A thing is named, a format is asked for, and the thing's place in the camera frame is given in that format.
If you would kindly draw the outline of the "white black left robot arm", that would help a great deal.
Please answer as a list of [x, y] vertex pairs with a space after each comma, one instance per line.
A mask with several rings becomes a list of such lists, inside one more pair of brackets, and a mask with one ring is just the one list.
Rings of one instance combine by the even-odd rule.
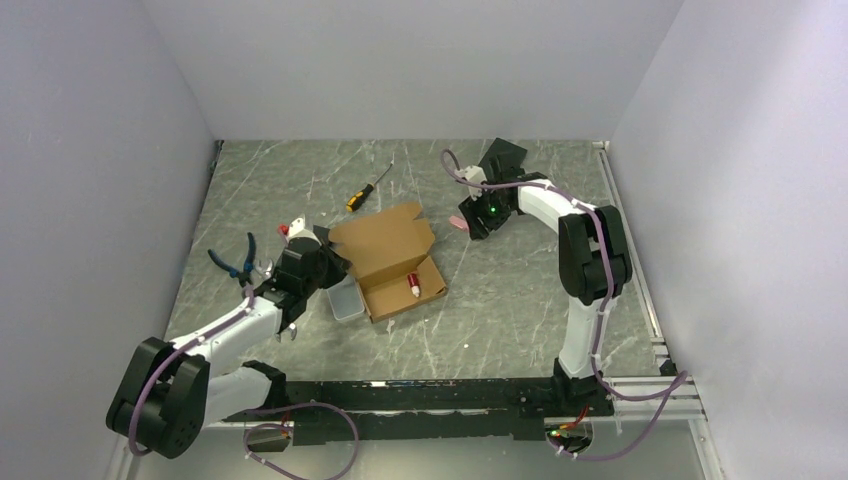
[[283, 372], [259, 361], [225, 368], [264, 340], [296, 337], [308, 300], [340, 283], [351, 263], [334, 250], [326, 227], [299, 217], [282, 234], [277, 261], [258, 285], [241, 280], [243, 298], [233, 310], [171, 341], [149, 337], [136, 347], [105, 417], [133, 454], [174, 459], [211, 423], [243, 411], [272, 420], [285, 411]]

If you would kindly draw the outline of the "pink tube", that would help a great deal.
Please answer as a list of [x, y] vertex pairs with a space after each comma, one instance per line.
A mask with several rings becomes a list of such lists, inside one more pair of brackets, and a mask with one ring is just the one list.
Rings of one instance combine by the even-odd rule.
[[469, 231], [467, 222], [461, 217], [450, 216], [448, 222], [458, 230], [461, 230], [463, 232]]

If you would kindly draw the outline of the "brown cardboard box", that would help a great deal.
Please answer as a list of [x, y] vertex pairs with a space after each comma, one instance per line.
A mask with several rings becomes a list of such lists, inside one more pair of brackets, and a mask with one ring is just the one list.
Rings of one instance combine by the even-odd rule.
[[[433, 302], [448, 292], [430, 250], [435, 234], [418, 202], [358, 216], [330, 229], [335, 251], [352, 265], [370, 321], [378, 323]], [[415, 298], [407, 275], [415, 272], [421, 296]]]

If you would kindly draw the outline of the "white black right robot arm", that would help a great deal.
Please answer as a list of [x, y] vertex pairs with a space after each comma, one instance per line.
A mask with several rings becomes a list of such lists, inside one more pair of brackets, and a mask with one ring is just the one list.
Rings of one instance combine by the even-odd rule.
[[513, 215], [530, 215], [556, 233], [558, 273], [569, 306], [550, 392], [557, 411], [574, 415], [602, 389], [598, 356], [606, 317], [632, 278], [631, 255], [616, 207], [586, 203], [545, 175], [526, 172], [526, 154], [498, 139], [475, 165], [460, 166], [448, 149], [440, 162], [469, 191], [459, 210], [471, 239], [486, 239]]

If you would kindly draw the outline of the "red white small bottle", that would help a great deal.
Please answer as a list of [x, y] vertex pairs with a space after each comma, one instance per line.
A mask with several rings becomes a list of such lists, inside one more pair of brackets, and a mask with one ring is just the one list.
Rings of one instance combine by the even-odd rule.
[[412, 295], [415, 298], [419, 298], [421, 296], [421, 287], [418, 275], [412, 272], [407, 275], [406, 279]]

